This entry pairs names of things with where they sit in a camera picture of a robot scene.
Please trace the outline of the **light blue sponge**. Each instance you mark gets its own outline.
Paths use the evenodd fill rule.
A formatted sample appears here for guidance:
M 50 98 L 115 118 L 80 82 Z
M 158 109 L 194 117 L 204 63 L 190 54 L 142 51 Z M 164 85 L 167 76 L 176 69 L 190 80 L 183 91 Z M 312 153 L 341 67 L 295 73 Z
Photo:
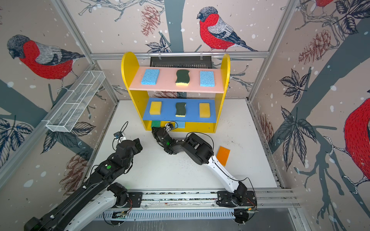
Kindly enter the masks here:
M 199 80 L 201 87 L 214 87 L 215 79 L 213 71 L 200 71 Z
M 176 122 L 177 123 L 177 127 L 179 128 L 179 129 L 184 129 L 185 128 L 185 126 L 186 126 L 186 123 L 184 122 L 184 121 L 178 121 L 178 122 Z
M 146 69 L 141 80 L 142 85 L 156 85 L 160 74 L 159 69 Z

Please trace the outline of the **green yellow scouring sponge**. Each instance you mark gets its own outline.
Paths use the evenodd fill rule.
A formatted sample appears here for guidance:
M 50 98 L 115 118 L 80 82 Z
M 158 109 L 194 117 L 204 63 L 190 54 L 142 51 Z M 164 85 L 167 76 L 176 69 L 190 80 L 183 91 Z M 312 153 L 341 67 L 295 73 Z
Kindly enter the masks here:
M 175 113 L 176 117 L 185 117 L 186 116 L 187 110 L 186 110 L 186 103 L 185 102 L 176 103 L 175 108 L 176 108 L 176 113 Z
M 176 86 L 188 86 L 190 83 L 189 70 L 179 69 L 176 72 Z

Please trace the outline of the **yellow orange sponge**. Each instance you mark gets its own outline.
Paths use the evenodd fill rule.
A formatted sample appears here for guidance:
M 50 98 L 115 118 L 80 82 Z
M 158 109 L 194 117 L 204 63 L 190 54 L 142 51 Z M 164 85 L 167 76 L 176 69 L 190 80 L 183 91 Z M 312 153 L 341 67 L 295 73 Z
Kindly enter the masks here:
M 199 104 L 199 117 L 200 118 L 210 118 L 211 110 L 209 103 L 200 103 Z

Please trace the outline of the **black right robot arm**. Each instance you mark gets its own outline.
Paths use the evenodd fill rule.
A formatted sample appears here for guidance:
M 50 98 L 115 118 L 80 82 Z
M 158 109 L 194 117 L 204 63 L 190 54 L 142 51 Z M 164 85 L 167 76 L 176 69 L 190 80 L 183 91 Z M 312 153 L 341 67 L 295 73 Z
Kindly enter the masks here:
M 190 132 L 182 140 L 169 135 L 166 127 L 153 127 L 152 135 L 156 142 L 170 155 L 185 152 L 196 164 L 206 166 L 222 183 L 225 191 L 219 191 L 216 204 L 220 207 L 235 208 L 255 206 L 253 199 L 248 197 L 248 188 L 225 169 L 214 154 L 214 146 L 210 145 L 198 132 Z

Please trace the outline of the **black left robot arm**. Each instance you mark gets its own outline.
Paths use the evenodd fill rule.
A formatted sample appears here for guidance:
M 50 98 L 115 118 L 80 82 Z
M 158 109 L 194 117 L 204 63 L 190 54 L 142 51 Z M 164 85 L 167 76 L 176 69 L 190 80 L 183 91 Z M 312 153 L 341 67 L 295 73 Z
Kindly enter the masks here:
M 33 217 L 25 225 L 25 231 L 63 231 L 72 219 L 102 190 L 109 188 L 119 176 L 130 171 L 134 155 L 143 147 L 140 140 L 123 140 L 116 151 L 101 162 L 70 197 L 41 218 Z

